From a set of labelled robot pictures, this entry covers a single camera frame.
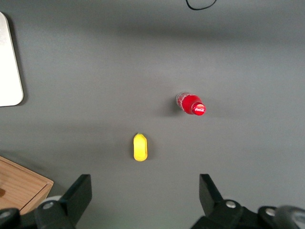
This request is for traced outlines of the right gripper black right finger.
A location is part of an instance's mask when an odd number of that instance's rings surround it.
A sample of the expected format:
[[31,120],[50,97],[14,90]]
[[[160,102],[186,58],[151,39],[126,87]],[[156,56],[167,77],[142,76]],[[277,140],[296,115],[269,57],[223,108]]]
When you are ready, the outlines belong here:
[[199,200],[204,216],[192,226],[193,229],[235,229],[243,215],[243,207],[229,199],[223,199],[212,178],[201,174]]

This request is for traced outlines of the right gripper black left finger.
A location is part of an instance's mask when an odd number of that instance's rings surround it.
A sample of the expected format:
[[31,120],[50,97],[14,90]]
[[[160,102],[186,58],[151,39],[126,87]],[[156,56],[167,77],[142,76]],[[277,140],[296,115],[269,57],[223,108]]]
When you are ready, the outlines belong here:
[[41,203],[34,211],[39,229],[74,229],[92,199],[91,175],[82,174],[59,198]]

